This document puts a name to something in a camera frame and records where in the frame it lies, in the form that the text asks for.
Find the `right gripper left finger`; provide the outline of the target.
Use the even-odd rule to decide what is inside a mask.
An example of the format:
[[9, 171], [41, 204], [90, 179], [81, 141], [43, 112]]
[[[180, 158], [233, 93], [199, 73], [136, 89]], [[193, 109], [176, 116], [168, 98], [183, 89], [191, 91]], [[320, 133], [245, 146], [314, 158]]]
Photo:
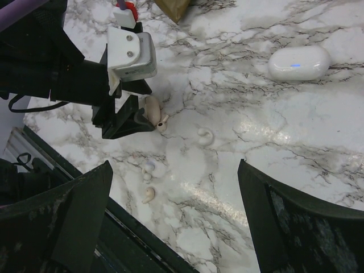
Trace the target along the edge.
[[89, 272], [113, 170], [66, 183], [1, 161], [1, 271]]

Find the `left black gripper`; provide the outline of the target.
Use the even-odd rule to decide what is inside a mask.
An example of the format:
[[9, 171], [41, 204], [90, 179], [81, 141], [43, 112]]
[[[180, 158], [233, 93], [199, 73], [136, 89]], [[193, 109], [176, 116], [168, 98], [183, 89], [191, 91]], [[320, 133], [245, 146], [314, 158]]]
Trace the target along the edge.
[[[145, 32], [141, 22], [136, 23], [134, 28], [116, 28], [135, 34]], [[144, 116], [144, 108], [139, 107], [138, 95], [152, 93], [146, 83], [147, 78], [120, 81], [110, 95], [107, 44], [100, 62], [96, 63], [84, 58], [62, 28], [52, 31], [50, 37], [60, 51], [52, 78], [51, 100], [90, 105], [92, 124], [102, 130], [104, 139], [155, 130], [155, 126]]]

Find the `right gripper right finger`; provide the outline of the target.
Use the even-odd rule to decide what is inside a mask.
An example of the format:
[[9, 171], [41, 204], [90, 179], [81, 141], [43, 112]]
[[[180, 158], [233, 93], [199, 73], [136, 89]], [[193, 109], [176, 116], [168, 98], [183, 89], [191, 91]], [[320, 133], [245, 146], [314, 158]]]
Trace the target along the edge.
[[238, 182], [261, 272], [363, 272], [363, 211], [285, 185], [245, 160]]

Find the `beige earbud charging case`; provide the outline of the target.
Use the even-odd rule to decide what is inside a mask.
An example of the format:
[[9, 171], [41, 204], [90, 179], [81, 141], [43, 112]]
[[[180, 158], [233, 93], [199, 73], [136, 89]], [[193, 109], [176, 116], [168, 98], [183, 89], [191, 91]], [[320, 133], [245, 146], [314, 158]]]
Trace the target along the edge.
[[144, 100], [144, 109], [146, 111], [147, 119], [156, 126], [162, 117], [158, 99], [153, 96], [146, 97]]

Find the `beige stem earbud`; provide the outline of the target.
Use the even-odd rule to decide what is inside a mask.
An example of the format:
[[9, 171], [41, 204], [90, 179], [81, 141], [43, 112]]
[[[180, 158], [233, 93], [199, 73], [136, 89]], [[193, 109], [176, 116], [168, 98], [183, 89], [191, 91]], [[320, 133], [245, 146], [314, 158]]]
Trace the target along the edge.
[[163, 133], [167, 129], [167, 120], [169, 119], [169, 115], [165, 115], [165, 117], [157, 124], [156, 128], [158, 132]]

